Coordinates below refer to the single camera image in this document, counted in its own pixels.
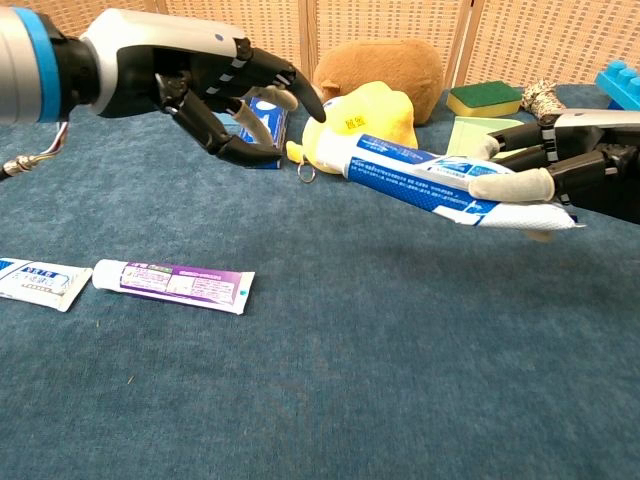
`woven screen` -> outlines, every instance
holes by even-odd
[[[0,0],[0,5],[27,7],[47,14],[65,35],[80,35],[109,7],[155,11],[154,0]]]
[[[172,15],[198,17],[242,28],[251,44],[300,68],[297,0],[167,0]]]
[[[446,68],[464,0],[315,0],[318,57],[353,40],[421,38]]]
[[[639,39],[638,0],[485,0],[462,80],[593,83],[613,59],[640,67]]]

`toothpaste tube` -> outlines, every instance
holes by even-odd
[[[370,135],[332,135],[318,140],[319,162],[349,180],[446,217],[480,227],[550,231],[578,227],[562,206],[479,200],[468,192],[479,175],[513,173],[502,165],[470,157],[439,156]]]
[[[178,265],[100,260],[93,286],[141,297],[212,308],[240,315],[254,272],[224,272]]]
[[[0,297],[66,312],[91,272],[90,268],[0,258]]]

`toothpaste box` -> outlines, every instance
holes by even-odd
[[[249,108],[251,108],[251,111],[256,114],[260,121],[269,129],[269,132],[271,132],[274,146],[277,149],[282,150],[287,131],[288,112],[284,108],[265,102],[264,100],[260,100],[256,97],[251,99]],[[251,134],[244,128],[240,131],[238,136],[247,143],[256,143]],[[280,160],[253,168],[277,169],[280,168]]]

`sponge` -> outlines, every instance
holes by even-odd
[[[504,82],[486,82],[449,91],[447,106],[463,117],[500,117],[516,113],[522,94]]]

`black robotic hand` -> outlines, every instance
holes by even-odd
[[[469,193],[501,202],[550,201],[640,224],[640,112],[563,110],[492,133],[477,152],[514,174],[474,179]]]
[[[121,32],[115,39],[114,29]],[[207,152],[236,164],[256,165],[282,155],[244,98],[258,96],[288,110],[300,100],[316,120],[326,118],[315,90],[296,67],[254,48],[231,25],[110,9],[81,40],[98,52],[99,115],[121,117],[159,108]],[[229,135],[212,112],[231,114],[260,145]]]

